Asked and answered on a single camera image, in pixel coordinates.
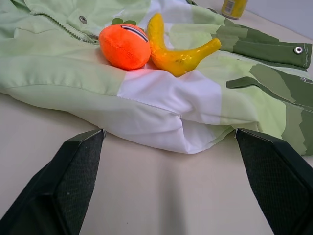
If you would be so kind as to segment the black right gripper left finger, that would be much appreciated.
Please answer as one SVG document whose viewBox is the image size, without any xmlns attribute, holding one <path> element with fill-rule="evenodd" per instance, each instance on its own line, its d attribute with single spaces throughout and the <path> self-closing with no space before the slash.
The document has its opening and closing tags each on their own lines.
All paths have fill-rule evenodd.
<svg viewBox="0 0 313 235">
<path fill-rule="evenodd" d="M 65 141 L 0 220 L 2 235 L 77 235 L 94 191 L 105 131 Z"/>
</svg>

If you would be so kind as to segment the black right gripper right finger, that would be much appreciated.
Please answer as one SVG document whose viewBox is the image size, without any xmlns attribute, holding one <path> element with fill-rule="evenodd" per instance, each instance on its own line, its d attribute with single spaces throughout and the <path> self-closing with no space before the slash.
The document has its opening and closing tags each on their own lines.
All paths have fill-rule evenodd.
<svg viewBox="0 0 313 235">
<path fill-rule="evenodd" d="M 237 129 L 250 187 L 275 235 L 313 233 L 313 168 L 284 140 Z"/>
</svg>

